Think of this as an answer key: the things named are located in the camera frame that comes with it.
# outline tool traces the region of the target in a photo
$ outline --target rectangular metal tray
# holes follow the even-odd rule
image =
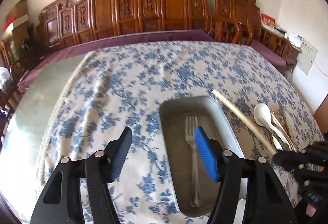
[[[164,101],[160,106],[159,114],[176,208],[190,217],[206,215],[215,205],[220,183],[212,181],[206,173],[202,160],[198,157],[201,205],[198,208],[191,207],[191,148],[185,141],[186,116],[196,116],[198,125],[202,126],[210,139],[218,140],[224,149],[230,149],[244,158],[239,143],[218,101],[210,96]],[[242,179],[240,198],[246,196],[246,191],[247,179]]]

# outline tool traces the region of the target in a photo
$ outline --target ceramic spoon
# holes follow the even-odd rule
[[[270,112],[270,108],[266,104],[264,104],[264,103],[257,104],[255,106],[255,108],[254,108],[253,115],[254,115],[255,122],[258,125],[267,128],[269,131],[272,130],[279,137],[279,139],[282,141],[282,143],[283,144],[287,144],[289,150],[290,151],[292,150],[292,147],[288,143],[288,141],[285,138],[285,136],[280,132],[280,130],[278,130],[271,123],[271,112]],[[274,146],[277,149],[282,149],[282,145],[281,145],[281,143],[279,143],[279,141],[277,140],[277,138],[273,137]]]

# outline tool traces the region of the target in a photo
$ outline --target tablecloth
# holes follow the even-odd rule
[[[39,154],[39,191],[63,156],[87,158],[129,126],[127,160],[109,185],[120,222],[206,223],[208,216],[190,218],[174,205],[158,110],[167,99],[211,95],[213,88],[249,116],[257,103],[266,103],[279,117],[280,102],[299,149],[323,139],[296,90],[248,46],[172,41],[105,48],[82,61],[55,106]],[[228,108],[223,111],[245,157],[270,160],[254,134]],[[295,205],[295,180],[272,166]],[[81,189],[84,216],[92,223],[85,181]]]

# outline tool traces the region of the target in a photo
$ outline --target purple seat cushion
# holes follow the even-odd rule
[[[286,61],[278,56],[276,53],[271,51],[268,47],[264,44],[260,43],[259,41],[253,40],[250,44],[255,51],[261,54],[266,60],[268,60],[274,67],[285,67]]]
[[[110,38],[99,39],[96,41],[78,44],[69,48],[65,48],[58,52],[52,53],[45,57],[36,68],[30,71],[25,78],[18,83],[19,89],[28,88],[35,80],[37,75],[40,74],[42,69],[52,63],[60,60],[65,60],[70,57],[86,54],[90,51],[128,45],[134,43],[158,42],[158,41],[215,41],[203,30],[186,30],[186,31],[162,31],[162,32],[147,32],[147,33],[134,33]]]

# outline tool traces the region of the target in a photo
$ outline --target fork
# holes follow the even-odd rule
[[[191,207],[197,208],[200,206],[199,201],[199,182],[198,182],[198,160],[195,143],[195,129],[198,127],[197,117],[186,117],[185,122],[185,140],[191,148],[191,185],[193,188],[192,199],[190,202]]]

